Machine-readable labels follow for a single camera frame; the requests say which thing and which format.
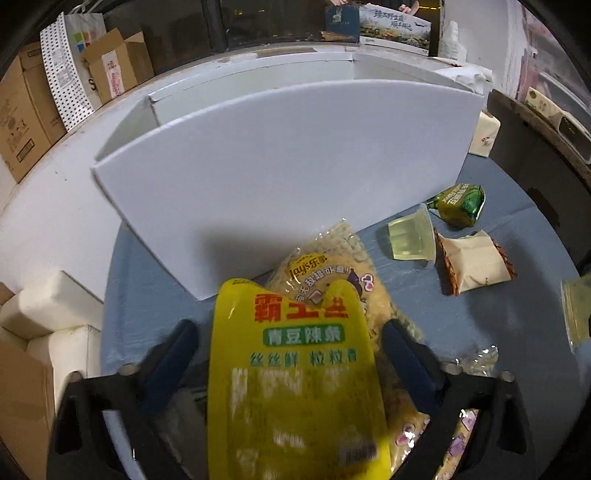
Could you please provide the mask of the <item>green jelly cup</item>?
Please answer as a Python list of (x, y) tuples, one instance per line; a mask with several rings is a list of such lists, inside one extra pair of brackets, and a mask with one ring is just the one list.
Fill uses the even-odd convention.
[(427, 205), (421, 203), (412, 214), (388, 224), (389, 240), (395, 260), (435, 262), (435, 231)]
[(586, 273), (561, 284), (564, 323), (572, 352), (590, 339), (591, 276)]

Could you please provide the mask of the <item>beige brown-edged snack packet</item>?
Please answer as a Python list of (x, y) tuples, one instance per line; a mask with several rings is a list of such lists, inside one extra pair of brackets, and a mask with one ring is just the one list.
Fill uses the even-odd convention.
[(437, 233), (436, 240), (453, 296), (517, 278), (504, 249), (484, 230), (460, 238)]

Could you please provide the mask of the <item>landscape picture box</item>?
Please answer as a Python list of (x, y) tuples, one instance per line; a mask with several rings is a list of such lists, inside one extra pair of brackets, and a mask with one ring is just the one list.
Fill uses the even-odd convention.
[(418, 16), (419, 1), (329, 1), (325, 30), (329, 39), (429, 52), (431, 22)]

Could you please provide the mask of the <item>white storage box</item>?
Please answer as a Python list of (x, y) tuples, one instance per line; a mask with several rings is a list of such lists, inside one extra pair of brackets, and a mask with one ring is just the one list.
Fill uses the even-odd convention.
[(150, 93), (93, 175), (204, 300), (339, 220), (360, 230), (452, 184), (484, 102), (382, 52), (250, 53)]

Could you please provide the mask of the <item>large cardboard box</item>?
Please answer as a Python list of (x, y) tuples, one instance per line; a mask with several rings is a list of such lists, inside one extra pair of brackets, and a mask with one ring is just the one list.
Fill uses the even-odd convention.
[(21, 182), (66, 134), (38, 42), (21, 48), (1, 80), (1, 156)]

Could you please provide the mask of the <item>dark side table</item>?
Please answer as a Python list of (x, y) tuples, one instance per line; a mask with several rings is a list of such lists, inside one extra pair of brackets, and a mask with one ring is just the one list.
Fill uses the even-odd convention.
[(564, 244), (580, 274), (590, 271), (590, 174), (540, 133), (518, 102), (498, 90), (488, 111), (500, 122), (490, 157), (534, 201)]

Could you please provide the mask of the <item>white sofa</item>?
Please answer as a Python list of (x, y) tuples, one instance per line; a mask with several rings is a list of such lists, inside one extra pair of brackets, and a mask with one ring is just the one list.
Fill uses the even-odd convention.
[(101, 373), (103, 303), (63, 271), (56, 271), (1, 301), (1, 339), (49, 366), (54, 405), (69, 375)]

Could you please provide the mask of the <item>brown cardboard sheet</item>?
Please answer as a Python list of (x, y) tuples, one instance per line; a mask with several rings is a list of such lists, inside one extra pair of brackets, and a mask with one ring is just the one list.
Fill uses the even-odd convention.
[(1, 287), (8, 322), (1, 325), (1, 461), (24, 479), (44, 479), (54, 414), (52, 367), (27, 352), (50, 333), (19, 310), (19, 296)]

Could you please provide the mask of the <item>yellow pea snack bag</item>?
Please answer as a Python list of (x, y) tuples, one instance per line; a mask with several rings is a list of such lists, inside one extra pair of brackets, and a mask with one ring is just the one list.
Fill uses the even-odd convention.
[(232, 279), (216, 298), (207, 387), (213, 479), (386, 479), (384, 403), (363, 311)]

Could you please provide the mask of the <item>white dotted paper bag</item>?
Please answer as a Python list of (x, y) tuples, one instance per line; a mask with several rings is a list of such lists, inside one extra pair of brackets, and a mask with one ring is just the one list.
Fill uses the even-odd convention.
[(60, 13), (40, 33), (43, 66), (67, 132), (102, 106), (82, 54), (105, 34), (100, 13)]

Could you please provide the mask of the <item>clear popcorn cartoon bag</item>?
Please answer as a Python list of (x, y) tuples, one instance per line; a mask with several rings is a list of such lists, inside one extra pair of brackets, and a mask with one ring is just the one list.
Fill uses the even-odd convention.
[(391, 472), (396, 473), (418, 445), (431, 416), (414, 405), (384, 353), (383, 327), (393, 320), (419, 341), (423, 332), (394, 304), (362, 240), (346, 221), (294, 248), (267, 280), (266, 289), (308, 306), (325, 307), (325, 295), (335, 292), (334, 284), (346, 286), (363, 311), (384, 403)]

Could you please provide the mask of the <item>small open cardboard box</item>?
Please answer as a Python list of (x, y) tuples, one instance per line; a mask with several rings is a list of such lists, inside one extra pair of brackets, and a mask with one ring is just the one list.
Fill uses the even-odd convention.
[(82, 58), (102, 105), (154, 77), (142, 31), (124, 39), (112, 29), (91, 43)]

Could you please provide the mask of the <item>green garlic pea packet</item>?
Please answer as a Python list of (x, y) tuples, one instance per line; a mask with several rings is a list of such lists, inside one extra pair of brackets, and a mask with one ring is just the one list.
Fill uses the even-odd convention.
[(427, 208), (447, 224), (458, 228), (473, 227), (486, 202), (482, 186), (459, 183), (426, 201)]

